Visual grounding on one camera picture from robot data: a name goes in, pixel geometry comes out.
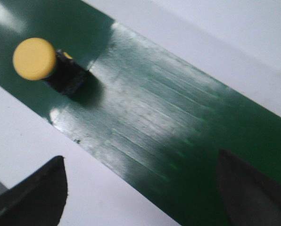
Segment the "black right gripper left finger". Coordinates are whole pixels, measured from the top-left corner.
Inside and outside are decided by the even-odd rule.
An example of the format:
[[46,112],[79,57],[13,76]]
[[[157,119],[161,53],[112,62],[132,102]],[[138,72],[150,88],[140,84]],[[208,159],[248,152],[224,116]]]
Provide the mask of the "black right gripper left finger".
[[68,197],[63,156],[0,194],[0,226],[57,226]]

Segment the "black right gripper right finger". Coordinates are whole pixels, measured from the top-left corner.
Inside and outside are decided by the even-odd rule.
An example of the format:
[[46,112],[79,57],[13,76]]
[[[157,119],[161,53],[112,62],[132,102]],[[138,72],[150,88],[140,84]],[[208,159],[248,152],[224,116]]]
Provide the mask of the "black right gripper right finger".
[[230,151],[220,150],[218,191],[233,226],[281,226],[281,184]]

